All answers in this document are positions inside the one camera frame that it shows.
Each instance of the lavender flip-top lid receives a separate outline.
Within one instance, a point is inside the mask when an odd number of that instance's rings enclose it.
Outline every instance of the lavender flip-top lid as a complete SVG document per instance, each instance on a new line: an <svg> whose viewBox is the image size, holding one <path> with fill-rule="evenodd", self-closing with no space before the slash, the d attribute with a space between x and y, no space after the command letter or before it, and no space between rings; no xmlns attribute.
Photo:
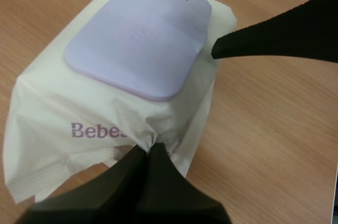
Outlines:
<svg viewBox="0 0 338 224"><path fill-rule="evenodd" d="M151 101L183 88L211 15L206 0L110 0L70 41L79 73Z"/></svg>

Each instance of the wet wipes package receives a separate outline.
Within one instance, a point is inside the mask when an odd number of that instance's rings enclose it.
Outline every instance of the wet wipes package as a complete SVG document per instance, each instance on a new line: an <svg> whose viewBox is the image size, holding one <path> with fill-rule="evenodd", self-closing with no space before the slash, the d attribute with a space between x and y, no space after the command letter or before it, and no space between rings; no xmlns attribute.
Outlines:
<svg viewBox="0 0 338 224"><path fill-rule="evenodd" d="M235 27L215 0L93 0L16 81L3 150L14 200L41 201L136 144L164 143L186 175L219 67L211 48Z"/></svg>

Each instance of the wood grain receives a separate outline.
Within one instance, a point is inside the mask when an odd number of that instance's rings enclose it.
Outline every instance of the wood grain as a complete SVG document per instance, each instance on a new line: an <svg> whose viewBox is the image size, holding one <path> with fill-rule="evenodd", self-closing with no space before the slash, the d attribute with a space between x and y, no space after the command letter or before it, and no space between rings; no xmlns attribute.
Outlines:
<svg viewBox="0 0 338 224"><path fill-rule="evenodd" d="M90 1L0 0L1 139L16 77ZM308 0L219 1L232 7L241 29ZM337 64L224 60L187 178L221 201L234 224L329 223L337 161ZM104 170L97 165L81 172L55 194ZM10 224L32 200L15 205L2 181L0 223Z"/></svg>

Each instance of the white plastic packaging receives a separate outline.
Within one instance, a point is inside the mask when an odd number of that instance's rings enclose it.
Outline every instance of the white plastic packaging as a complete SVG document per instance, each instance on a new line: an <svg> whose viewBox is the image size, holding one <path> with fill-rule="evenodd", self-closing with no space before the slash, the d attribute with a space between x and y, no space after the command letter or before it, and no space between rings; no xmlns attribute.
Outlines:
<svg viewBox="0 0 338 224"><path fill-rule="evenodd" d="M18 77L4 139L4 175L15 202L44 200L70 176L98 163L112 166L121 146L148 151L165 143L186 175L202 137L218 64L211 48L236 27L231 9L208 0L208 39L183 91L150 102L81 75L64 61L70 40L109 0L93 0Z"/></svg>

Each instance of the wooden surface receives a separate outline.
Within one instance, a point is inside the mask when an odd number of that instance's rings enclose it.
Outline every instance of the wooden surface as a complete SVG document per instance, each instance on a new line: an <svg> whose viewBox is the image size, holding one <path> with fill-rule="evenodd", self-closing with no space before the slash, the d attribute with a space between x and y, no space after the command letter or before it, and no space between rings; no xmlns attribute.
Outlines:
<svg viewBox="0 0 338 224"><path fill-rule="evenodd" d="M90 1L0 0L1 139L16 77ZM308 0L219 1L232 7L241 29ZM218 74L187 178L221 201L234 224L329 223L337 161L338 64L234 58ZM92 167L55 194L104 170ZM16 206L1 178L1 224L31 203Z"/></svg>

